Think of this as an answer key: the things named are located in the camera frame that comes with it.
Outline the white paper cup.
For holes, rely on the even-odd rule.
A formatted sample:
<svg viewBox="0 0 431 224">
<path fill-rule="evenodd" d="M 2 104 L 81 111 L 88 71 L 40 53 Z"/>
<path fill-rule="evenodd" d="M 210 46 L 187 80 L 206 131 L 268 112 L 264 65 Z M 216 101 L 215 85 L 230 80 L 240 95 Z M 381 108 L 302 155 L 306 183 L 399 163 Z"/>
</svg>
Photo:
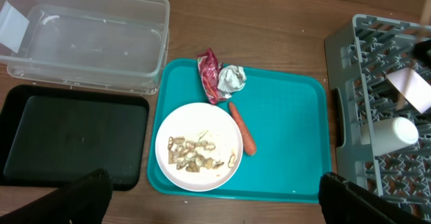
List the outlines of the white paper cup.
<svg viewBox="0 0 431 224">
<path fill-rule="evenodd" d="M 386 155 L 417 143 L 419 132 L 415 124 L 407 118 L 396 117 L 372 123 L 373 142 L 367 124 L 360 128 L 361 144 L 372 145 L 374 156 Z"/>
</svg>

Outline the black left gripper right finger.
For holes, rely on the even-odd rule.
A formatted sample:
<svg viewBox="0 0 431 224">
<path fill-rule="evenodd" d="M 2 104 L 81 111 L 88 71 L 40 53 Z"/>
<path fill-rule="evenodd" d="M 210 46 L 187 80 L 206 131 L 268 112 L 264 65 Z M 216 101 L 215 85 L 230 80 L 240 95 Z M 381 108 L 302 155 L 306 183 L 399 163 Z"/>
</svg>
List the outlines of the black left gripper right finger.
<svg viewBox="0 0 431 224">
<path fill-rule="evenodd" d="M 326 224 L 427 224 L 333 172 L 319 183 L 318 200 Z"/>
</svg>

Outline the orange carrot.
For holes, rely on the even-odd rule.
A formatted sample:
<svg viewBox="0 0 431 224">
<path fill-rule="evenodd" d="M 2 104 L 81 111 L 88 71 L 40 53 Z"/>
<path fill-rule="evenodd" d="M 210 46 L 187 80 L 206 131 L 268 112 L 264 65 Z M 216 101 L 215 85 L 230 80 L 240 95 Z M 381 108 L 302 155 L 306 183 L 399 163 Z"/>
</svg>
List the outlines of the orange carrot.
<svg viewBox="0 0 431 224">
<path fill-rule="evenodd" d="M 257 146 L 255 144 L 255 141 L 254 141 L 248 127 L 246 126 L 244 120 L 242 119 L 242 116 L 240 115 L 235 104 L 233 102 L 229 102 L 228 107 L 229 107 L 232 118 L 234 119 L 235 123 L 237 124 L 237 126 L 240 130 L 240 134 L 242 136 L 244 152 L 249 156 L 253 156 L 257 152 Z"/>
</svg>

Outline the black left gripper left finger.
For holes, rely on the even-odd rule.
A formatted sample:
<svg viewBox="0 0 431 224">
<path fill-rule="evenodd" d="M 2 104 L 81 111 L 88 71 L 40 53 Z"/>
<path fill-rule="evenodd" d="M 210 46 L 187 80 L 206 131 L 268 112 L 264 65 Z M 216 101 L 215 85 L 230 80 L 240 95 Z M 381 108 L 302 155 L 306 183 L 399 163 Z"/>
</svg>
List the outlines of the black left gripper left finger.
<svg viewBox="0 0 431 224">
<path fill-rule="evenodd" d="M 2 223 L 101 223 L 113 183 L 105 169 L 88 175 L 1 217 Z"/>
</svg>

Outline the pink bowl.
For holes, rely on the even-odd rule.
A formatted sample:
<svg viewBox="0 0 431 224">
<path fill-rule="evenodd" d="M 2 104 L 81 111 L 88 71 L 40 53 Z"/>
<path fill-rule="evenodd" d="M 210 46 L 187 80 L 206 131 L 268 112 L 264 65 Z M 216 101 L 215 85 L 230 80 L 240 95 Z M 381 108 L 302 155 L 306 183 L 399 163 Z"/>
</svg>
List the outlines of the pink bowl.
<svg viewBox="0 0 431 224">
<path fill-rule="evenodd" d="M 389 73 L 387 79 L 418 112 L 430 109 L 430 84 L 413 69 Z"/>
</svg>

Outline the white paper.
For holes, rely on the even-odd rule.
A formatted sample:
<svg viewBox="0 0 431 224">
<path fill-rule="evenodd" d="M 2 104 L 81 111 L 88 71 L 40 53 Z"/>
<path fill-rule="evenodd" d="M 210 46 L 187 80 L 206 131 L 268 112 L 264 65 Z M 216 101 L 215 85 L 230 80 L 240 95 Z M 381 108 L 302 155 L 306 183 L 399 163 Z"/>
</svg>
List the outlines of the white paper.
<svg viewBox="0 0 431 224">
<path fill-rule="evenodd" d="M 246 85 L 246 74 L 244 68 L 235 65 L 224 67 L 219 74 L 218 89 L 234 93 L 242 90 Z"/>
</svg>

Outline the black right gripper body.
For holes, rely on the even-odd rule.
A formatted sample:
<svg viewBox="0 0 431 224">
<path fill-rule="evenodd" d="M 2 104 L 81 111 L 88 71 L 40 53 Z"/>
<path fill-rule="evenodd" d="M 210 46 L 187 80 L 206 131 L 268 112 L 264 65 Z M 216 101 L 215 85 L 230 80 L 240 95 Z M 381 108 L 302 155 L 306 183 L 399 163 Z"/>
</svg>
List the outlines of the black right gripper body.
<svg viewBox="0 0 431 224">
<path fill-rule="evenodd" d="M 413 46 L 412 54 L 413 57 L 425 64 L 426 66 L 431 65 L 431 40 L 416 43 Z"/>
</svg>

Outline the white plate with food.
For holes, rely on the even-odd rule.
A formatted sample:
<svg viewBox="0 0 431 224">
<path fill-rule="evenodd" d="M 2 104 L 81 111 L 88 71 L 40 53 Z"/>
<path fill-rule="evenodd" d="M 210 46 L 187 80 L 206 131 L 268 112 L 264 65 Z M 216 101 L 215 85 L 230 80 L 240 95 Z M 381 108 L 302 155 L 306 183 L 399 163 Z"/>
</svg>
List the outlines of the white plate with food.
<svg viewBox="0 0 431 224">
<path fill-rule="evenodd" d="M 156 135 L 156 159 L 162 173 L 191 192 L 223 186 L 236 173 L 243 141 L 234 119 L 207 103 L 181 106 L 167 115 Z"/>
</svg>

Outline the red snack wrapper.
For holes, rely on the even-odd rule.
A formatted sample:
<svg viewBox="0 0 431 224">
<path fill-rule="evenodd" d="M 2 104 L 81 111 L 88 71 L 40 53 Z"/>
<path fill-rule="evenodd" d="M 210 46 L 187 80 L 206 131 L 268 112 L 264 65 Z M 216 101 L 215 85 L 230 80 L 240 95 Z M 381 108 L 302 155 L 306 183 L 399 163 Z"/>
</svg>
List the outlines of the red snack wrapper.
<svg viewBox="0 0 431 224">
<path fill-rule="evenodd" d="M 204 53 L 197 55 L 197 67 L 204 92 L 209 102 L 216 105 L 231 97 L 231 94 L 218 88 L 219 74 L 223 69 L 223 63 L 219 62 L 212 49 L 208 48 Z"/>
</svg>

